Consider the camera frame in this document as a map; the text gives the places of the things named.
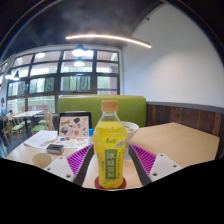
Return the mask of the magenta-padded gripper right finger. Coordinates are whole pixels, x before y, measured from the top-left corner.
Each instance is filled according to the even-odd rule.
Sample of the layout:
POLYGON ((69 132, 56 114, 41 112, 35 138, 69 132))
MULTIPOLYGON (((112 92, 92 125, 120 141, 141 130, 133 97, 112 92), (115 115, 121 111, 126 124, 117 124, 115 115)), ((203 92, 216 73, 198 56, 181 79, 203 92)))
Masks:
POLYGON ((182 169, 165 154, 154 153, 130 144, 128 154, 134 162, 140 182, 143 186, 182 169))

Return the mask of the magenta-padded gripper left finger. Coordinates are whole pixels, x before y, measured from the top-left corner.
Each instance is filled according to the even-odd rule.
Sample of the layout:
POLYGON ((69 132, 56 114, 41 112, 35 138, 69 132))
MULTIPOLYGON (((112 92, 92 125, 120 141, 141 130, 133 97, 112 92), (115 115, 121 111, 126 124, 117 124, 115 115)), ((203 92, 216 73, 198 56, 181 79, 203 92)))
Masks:
POLYGON ((59 156, 45 170, 81 186, 93 155, 93 145, 88 145, 68 157, 59 156))

